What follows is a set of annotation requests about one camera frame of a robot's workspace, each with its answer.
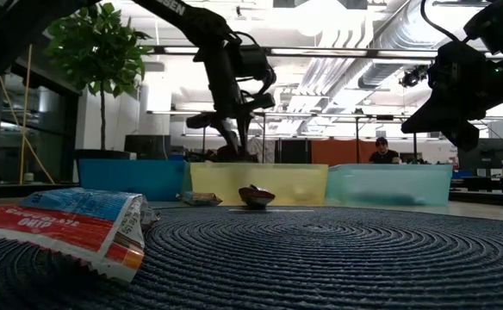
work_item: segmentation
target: round woven rug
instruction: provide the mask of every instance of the round woven rug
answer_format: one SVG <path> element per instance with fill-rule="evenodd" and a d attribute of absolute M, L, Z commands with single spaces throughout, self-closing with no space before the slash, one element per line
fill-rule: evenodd
<path fill-rule="evenodd" d="M 178 208 L 132 283 L 0 241 L 0 309 L 503 308 L 503 222 L 356 208 Z"/>

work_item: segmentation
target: window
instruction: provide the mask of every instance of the window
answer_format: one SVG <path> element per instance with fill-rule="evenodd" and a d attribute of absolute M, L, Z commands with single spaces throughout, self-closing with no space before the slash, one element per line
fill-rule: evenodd
<path fill-rule="evenodd" d="M 12 113 L 14 111 L 20 124 L 25 116 L 28 141 L 54 182 L 70 183 L 78 94 L 63 90 L 58 90 L 58 93 L 51 81 L 43 83 L 43 77 L 34 78 L 32 73 L 30 81 L 34 84 L 30 84 L 28 105 L 24 114 L 26 95 L 24 77 L 18 71 L 13 72 L 3 76 L 12 106 L 0 88 L 0 176 L 3 182 L 19 183 L 20 167 L 23 164 L 25 183 L 50 183 L 47 174 L 27 144 L 24 147 L 22 162 L 22 132 L 16 125 Z"/>
<path fill-rule="evenodd" d="M 16 74 L 4 77 L 5 88 L 12 101 L 12 109 L 22 123 L 26 86 L 24 79 Z M 28 106 L 26 109 L 26 126 L 35 129 L 63 133 L 65 131 L 66 98 L 43 86 L 30 88 L 28 91 Z M 14 121 L 8 101 L 3 100 L 4 120 Z"/>
<path fill-rule="evenodd" d="M 39 130 L 27 130 L 28 141 L 33 147 L 43 167 L 58 182 L 62 179 L 61 164 L 63 137 Z M 17 183 L 20 179 L 19 164 L 22 162 L 22 133 L 17 125 L 1 122 L 0 129 L 0 175 L 7 183 Z M 47 174 L 41 169 L 28 145 L 23 156 L 25 180 L 35 183 L 49 183 Z"/>

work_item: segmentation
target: person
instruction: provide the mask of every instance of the person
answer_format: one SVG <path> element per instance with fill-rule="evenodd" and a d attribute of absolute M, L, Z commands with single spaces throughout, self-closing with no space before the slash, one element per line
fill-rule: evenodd
<path fill-rule="evenodd" d="M 399 153 L 388 149 L 388 140 L 380 137 L 376 139 L 377 151 L 370 155 L 371 164 L 398 164 Z"/>

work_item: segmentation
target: tree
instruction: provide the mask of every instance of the tree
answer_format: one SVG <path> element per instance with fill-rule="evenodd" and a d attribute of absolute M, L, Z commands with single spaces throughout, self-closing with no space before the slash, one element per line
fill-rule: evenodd
<path fill-rule="evenodd" d="M 145 77 L 142 56 L 152 48 L 138 40 L 148 34 L 121 24 L 121 11 L 112 3 L 82 8 L 78 13 L 61 18 L 48 29 L 53 36 L 46 53 L 69 82 L 78 89 L 87 87 L 93 95 L 100 93 L 101 149 L 105 150 L 105 93 L 118 97 L 134 91 L 134 79 Z"/>

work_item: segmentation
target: chip bag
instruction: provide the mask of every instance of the chip bag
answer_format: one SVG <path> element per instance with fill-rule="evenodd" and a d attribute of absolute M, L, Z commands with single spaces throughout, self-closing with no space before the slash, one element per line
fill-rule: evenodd
<path fill-rule="evenodd" d="M 177 198 L 190 206 L 218 206 L 223 201 L 213 193 L 184 192 L 177 194 Z"/>
<path fill-rule="evenodd" d="M 142 227 L 158 216 L 140 194 L 56 189 L 0 207 L 0 239 L 78 258 L 90 270 L 131 282 L 144 257 Z"/>

